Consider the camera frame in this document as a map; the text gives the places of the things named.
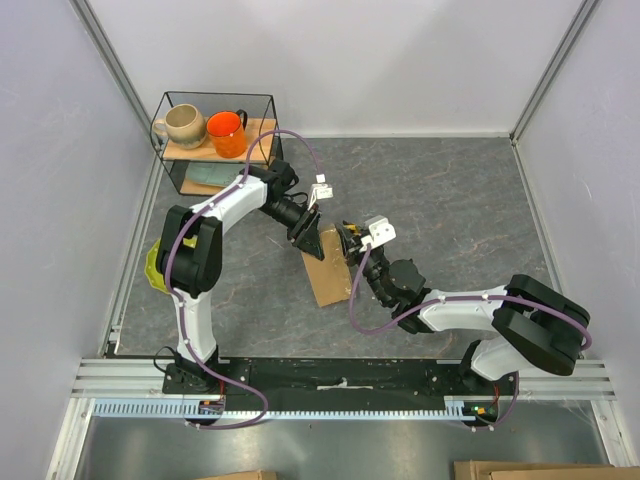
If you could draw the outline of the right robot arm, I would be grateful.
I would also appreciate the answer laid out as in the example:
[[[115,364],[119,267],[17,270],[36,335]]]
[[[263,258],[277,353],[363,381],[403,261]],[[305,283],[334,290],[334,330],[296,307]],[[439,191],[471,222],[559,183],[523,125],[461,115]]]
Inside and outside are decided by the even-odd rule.
[[[391,310],[387,324],[357,331],[375,335],[394,326],[410,334],[449,330],[489,332],[467,348],[458,381],[467,392],[483,392],[505,375],[535,368],[570,376],[592,345],[586,309],[540,281],[516,274],[505,285],[469,291],[430,289],[411,259],[389,261],[384,246],[394,227],[381,217],[366,225],[339,226],[341,248],[355,267],[353,282],[366,282],[378,303]]]

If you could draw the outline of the yellow utility knife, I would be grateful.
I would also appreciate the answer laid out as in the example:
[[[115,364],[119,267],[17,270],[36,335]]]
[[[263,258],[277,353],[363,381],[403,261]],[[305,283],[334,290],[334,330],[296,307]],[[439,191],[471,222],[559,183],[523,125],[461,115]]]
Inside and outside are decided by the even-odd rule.
[[[343,227],[346,231],[348,231],[353,236],[361,235],[361,230],[356,224],[343,222]]]

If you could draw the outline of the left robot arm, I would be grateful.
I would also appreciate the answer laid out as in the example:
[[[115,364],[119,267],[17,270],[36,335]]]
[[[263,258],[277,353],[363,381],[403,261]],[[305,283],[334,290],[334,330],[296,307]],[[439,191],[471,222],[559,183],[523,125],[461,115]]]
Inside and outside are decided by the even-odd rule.
[[[322,174],[317,180],[308,193],[293,193],[299,177],[289,163],[277,160],[267,169],[249,166],[209,199],[189,208],[174,206],[167,212],[156,269],[163,275],[176,311],[177,354],[191,362],[184,379],[196,392],[211,392],[220,378],[218,367],[208,361],[218,349],[211,293],[222,273],[224,236],[247,215],[260,211],[286,228],[292,246],[324,259],[318,201],[333,193]]]

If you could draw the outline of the brown cardboard express box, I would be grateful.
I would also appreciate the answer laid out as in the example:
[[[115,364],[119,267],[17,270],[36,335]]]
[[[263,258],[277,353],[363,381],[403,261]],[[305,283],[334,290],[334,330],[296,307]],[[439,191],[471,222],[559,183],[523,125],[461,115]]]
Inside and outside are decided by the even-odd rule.
[[[346,301],[352,293],[352,280],[335,225],[320,232],[324,259],[303,253],[302,258],[317,305],[322,308]]]

